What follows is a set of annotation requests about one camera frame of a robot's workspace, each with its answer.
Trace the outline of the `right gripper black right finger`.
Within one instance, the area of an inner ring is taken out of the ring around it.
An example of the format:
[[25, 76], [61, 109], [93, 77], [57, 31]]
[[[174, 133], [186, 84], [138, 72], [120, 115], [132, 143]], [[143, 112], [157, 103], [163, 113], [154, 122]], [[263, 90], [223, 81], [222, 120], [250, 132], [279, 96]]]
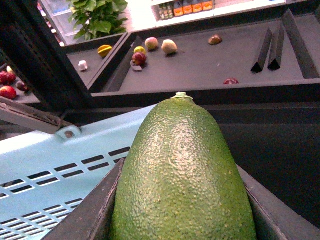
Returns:
[[240, 166], [237, 168], [252, 208], [257, 239], [320, 239], [319, 228], [289, 208]]

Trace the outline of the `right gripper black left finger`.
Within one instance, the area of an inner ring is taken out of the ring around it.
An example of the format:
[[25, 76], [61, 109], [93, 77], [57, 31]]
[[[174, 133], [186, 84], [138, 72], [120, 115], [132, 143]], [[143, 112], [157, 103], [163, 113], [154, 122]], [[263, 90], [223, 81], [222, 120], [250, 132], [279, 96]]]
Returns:
[[105, 240], [110, 231], [117, 185], [125, 159], [113, 169], [90, 194], [44, 240]]

